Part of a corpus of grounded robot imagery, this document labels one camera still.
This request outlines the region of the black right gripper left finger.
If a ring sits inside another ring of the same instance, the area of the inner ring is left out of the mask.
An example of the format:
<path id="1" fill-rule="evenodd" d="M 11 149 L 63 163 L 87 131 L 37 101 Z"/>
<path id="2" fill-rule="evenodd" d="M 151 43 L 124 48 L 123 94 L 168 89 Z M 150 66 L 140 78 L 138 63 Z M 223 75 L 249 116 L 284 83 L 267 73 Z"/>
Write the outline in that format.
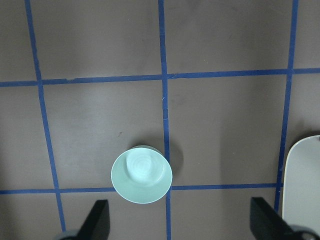
<path id="1" fill-rule="evenodd" d="M 77 240 L 107 240 L 110 234 L 109 202 L 97 200 L 76 235 Z"/>

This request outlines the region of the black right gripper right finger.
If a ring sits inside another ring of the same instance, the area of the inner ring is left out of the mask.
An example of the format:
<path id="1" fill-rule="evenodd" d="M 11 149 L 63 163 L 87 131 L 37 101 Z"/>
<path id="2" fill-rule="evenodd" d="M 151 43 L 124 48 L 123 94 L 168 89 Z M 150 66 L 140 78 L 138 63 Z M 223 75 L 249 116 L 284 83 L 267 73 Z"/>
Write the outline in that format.
<path id="1" fill-rule="evenodd" d="M 250 230 L 256 240 L 300 239 L 263 197 L 250 199 Z"/>

